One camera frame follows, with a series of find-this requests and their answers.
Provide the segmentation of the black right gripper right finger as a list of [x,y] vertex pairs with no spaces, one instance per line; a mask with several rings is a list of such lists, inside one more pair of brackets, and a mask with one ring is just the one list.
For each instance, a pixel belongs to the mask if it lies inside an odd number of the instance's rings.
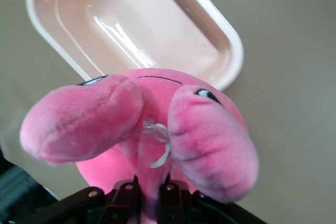
[[159,223],[264,223],[235,203],[219,203],[200,191],[190,193],[187,183],[166,179],[159,190]]

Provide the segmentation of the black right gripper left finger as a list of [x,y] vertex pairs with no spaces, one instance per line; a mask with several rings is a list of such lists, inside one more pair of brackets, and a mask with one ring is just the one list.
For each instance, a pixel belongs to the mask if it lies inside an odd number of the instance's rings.
[[87,187],[17,223],[139,223],[139,204],[140,187],[134,176],[117,182],[108,194]]

